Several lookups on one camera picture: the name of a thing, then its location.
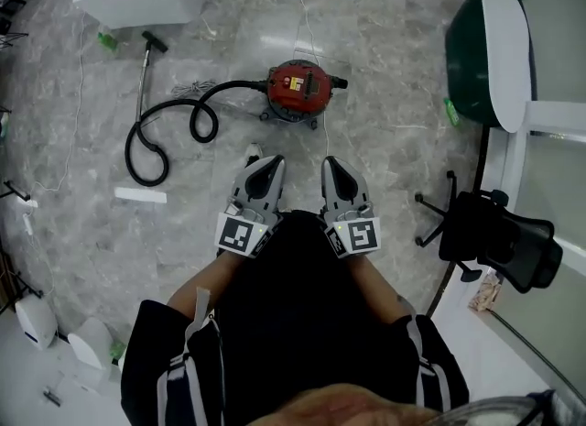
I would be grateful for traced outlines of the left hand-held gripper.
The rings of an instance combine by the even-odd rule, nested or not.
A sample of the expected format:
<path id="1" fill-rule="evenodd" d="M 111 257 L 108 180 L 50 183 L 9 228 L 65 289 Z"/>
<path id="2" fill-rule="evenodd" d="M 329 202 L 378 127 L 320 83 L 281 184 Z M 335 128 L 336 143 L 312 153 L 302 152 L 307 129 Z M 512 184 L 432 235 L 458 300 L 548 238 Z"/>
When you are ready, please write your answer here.
<path id="1" fill-rule="evenodd" d="M 214 244 L 219 249 L 242 257 L 259 256 L 282 221 L 279 211 L 269 209 L 277 207 L 285 172 L 283 156 L 262 158 L 244 167 L 234 181 L 233 195 L 256 203 L 261 210 L 229 197 L 216 224 Z"/>

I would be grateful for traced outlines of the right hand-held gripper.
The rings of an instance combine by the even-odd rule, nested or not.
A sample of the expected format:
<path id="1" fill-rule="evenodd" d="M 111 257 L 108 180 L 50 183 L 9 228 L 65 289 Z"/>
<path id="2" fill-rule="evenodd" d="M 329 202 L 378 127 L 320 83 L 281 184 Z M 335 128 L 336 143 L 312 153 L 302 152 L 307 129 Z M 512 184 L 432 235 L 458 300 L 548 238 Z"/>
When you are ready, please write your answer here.
<path id="1" fill-rule="evenodd" d="M 380 219 L 368 202 L 366 181 L 354 167 L 340 158 L 326 157 L 321 165 L 321 194 L 324 234 L 337 258 L 363 256 L 381 248 Z"/>

